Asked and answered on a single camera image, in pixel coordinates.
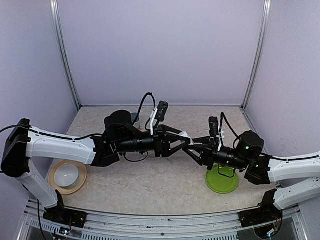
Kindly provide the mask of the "small white pill bottle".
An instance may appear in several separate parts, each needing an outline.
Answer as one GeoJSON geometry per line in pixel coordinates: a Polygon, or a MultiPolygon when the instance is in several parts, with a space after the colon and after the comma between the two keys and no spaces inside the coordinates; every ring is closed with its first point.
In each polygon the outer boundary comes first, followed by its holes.
{"type": "Polygon", "coordinates": [[[187,133],[186,131],[180,132],[179,135],[180,135],[181,137],[185,138],[185,139],[188,139],[190,146],[192,146],[192,145],[195,144],[194,141],[192,140],[192,138],[188,135],[188,133],[187,133]]]}

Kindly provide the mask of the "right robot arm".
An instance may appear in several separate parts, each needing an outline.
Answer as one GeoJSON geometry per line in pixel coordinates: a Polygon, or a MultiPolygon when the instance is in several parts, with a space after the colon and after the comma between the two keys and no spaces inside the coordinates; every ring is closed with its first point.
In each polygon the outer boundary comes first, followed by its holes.
{"type": "Polygon", "coordinates": [[[223,123],[228,120],[224,113],[220,119],[210,117],[209,137],[193,139],[193,145],[183,148],[200,166],[211,170],[214,164],[244,171],[244,178],[254,185],[269,185],[284,180],[302,179],[285,188],[266,192],[256,218],[266,222],[276,209],[284,210],[320,195],[320,153],[290,157],[275,157],[263,153],[265,141],[249,130],[236,134],[233,147],[223,142],[223,123]]]}

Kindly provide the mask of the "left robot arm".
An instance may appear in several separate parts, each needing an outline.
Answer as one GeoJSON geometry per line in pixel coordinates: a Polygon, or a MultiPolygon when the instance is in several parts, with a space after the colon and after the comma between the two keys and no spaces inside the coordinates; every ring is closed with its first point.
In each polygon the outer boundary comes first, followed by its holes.
{"type": "Polygon", "coordinates": [[[131,113],[118,110],[104,119],[104,133],[83,137],[46,132],[23,118],[12,125],[5,142],[1,170],[20,183],[36,197],[42,206],[63,223],[70,218],[61,194],[39,174],[33,158],[62,159],[92,167],[108,167],[120,160],[119,155],[153,151],[156,157],[167,158],[193,143],[184,131],[163,125],[168,103],[160,101],[153,109],[149,131],[140,131],[132,122],[131,113]]]}

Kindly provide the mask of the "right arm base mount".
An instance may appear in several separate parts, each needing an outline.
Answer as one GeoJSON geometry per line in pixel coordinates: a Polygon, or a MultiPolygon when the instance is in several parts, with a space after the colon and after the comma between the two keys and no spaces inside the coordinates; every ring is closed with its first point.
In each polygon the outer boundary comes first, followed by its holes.
{"type": "Polygon", "coordinates": [[[276,191],[276,189],[267,191],[258,208],[244,210],[238,213],[242,228],[268,223],[283,217],[283,211],[274,205],[276,191]]]}

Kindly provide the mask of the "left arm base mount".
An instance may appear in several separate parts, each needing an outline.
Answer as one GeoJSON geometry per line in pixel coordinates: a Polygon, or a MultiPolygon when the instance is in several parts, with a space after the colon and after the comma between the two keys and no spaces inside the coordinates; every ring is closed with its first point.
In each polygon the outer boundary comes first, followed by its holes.
{"type": "Polygon", "coordinates": [[[60,192],[55,190],[55,193],[57,196],[57,205],[51,208],[45,208],[43,218],[54,223],[83,229],[87,219],[87,213],[66,208],[60,192]]]}

